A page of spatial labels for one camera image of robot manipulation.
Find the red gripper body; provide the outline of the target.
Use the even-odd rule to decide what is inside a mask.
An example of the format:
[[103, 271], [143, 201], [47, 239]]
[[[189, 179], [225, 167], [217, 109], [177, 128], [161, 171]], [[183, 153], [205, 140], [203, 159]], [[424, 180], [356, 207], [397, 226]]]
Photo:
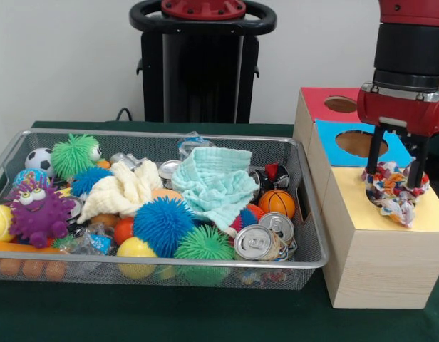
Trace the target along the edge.
[[358, 116], [370, 125], [402, 128], [411, 135], [439, 133], [439, 90], [424, 93], [364, 83], [357, 100]]

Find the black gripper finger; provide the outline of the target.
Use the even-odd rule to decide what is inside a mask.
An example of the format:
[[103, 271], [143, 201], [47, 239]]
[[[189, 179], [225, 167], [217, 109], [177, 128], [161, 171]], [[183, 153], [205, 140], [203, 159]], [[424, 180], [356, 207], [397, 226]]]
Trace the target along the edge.
[[410, 143], [410, 154], [413, 157], [410, 164], [408, 185], [411, 188], [420, 187], [429, 151], [429, 138], [412, 135], [408, 138], [408, 141]]
[[383, 134], [384, 129], [381, 126], [376, 126], [373, 132], [373, 136], [371, 138], [368, 162], [366, 166], [366, 171], [370, 175], [374, 175], [376, 173]]

